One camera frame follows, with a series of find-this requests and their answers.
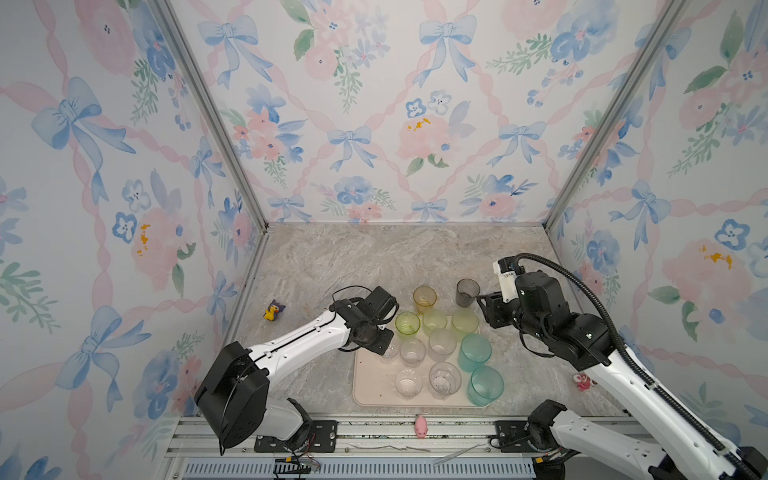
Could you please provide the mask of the small clear glass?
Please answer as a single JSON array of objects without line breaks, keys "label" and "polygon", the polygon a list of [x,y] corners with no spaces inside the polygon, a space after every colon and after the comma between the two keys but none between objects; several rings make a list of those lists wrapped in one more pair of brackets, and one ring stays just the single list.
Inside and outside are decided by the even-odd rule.
[{"label": "small clear glass", "polygon": [[398,338],[394,338],[387,347],[380,360],[382,363],[391,364],[397,360],[400,356],[401,341]]},{"label": "small clear glass", "polygon": [[422,376],[414,369],[403,369],[396,374],[394,386],[396,392],[403,398],[414,398],[423,389]]}]

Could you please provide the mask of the dimpled yellow-green plastic cup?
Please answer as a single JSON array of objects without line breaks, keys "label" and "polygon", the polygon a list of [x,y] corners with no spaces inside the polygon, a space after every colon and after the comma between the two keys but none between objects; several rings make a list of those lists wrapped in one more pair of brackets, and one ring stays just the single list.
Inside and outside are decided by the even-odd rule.
[{"label": "dimpled yellow-green plastic cup", "polygon": [[451,326],[456,338],[462,340],[479,327],[479,318],[471,308],[457,308],[451,316]]}]

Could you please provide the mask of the smooth green plastic cup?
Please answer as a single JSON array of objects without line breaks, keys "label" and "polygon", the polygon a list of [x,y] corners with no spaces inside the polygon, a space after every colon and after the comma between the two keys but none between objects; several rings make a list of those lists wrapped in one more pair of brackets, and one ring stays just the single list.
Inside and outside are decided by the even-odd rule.
[{"label": "smooth green plastic cup", "polygon": [[421,318],[414,312],[399,312],[395,319],[396,332],[402,337],[415,336],[421,327]]}]

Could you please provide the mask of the dimpled clear cup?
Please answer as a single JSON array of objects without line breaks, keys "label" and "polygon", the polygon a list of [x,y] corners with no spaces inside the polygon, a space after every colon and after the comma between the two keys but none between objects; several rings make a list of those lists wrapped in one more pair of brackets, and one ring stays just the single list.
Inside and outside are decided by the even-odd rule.
[{"label": "dimpled clear cup", "polygon": [[406,339],[401,343],[399,355],[404,365],[416,368],[423,363],[426,357],[426,346],[419,339]]},{"label": "dimpled clear cup", "polygon": [[455,352],[456,347],[456,336],[450,329],[435,329],[429,335],[428,355],[435,362],[447,361]]}]

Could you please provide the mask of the dimpled clear cup front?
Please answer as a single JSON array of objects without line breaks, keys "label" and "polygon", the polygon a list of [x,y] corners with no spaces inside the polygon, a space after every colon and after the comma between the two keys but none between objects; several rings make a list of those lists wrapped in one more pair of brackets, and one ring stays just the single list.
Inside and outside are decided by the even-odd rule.
[{"label": "dimpled clear cup front", "polygon": [[428,355],[435,362],[447,361],[455,352],[456,347],[456,336],[450,329],[435,329],[429,335]]}]

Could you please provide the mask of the dimpled teal plastic cup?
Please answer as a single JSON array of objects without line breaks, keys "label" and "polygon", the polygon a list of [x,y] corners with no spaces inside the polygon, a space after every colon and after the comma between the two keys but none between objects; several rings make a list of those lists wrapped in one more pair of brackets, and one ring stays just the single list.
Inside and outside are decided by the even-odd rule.
[{"label": "dimpled teal plastic cup", "polygon": [[502,375],[492,367],[482,366],[475,369],[470,376],[467,398],[473,405],[485,407],[496,401],[504,390]]}]

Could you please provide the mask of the smooth clear plastic cup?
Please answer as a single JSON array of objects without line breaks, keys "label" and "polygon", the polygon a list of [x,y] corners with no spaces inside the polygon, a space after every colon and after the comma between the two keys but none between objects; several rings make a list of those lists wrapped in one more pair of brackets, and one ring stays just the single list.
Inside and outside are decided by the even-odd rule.
[{"label": "smooth clear plastic cup", "polygon": [[460,370],[452,363],[439,362],[430,368],[428,381],[433,397],[445,400],[460,390],[462,376]]}]

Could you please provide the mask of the dimpled light green cup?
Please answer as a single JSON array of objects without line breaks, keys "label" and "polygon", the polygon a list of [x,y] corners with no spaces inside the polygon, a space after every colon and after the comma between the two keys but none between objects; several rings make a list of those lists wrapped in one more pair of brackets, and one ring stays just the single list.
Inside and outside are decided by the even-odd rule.
[{"label": "dimpled light green cup", "polygon": [[427,335],[448,325],[447,314],[440,309],[429,309],[422,314],[422,327]]}]

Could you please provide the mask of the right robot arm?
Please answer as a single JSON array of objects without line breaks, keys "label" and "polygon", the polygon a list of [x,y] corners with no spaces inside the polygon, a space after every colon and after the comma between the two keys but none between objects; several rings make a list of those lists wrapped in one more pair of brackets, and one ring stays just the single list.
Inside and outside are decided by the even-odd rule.
[{"label": "right robot arm", "polygon": [[766,455],[706,425],[641,364],[604,316],[573,312],[556,278],[507,260],[496,262],[494,270],[499,291],[477,299],[486,322],[543,342],[542,357],[564,360],[586,374],[652,438],[634,439],[545,400],[515,439],[540,452],[541,469],[561,477],[565,462],[583,454],[633,479],[766,478]]}]

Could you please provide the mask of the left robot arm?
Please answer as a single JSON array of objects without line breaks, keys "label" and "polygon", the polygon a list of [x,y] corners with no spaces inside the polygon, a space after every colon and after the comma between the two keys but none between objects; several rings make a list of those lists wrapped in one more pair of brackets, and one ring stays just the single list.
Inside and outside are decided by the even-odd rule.
[{"label": "left robot arm", "polygon": [[314,421],[295,399],[281,400],[270,389],[294,371],[331,352],[365,349],[383,355],[394,332],[386,325],[399,310],[382,287],[364,297],[333,298],[309,323],[270,341],[224,346],[194,394],[194,402],[225,453],[251,436],[275,442],[289,453],[307,449]]}]

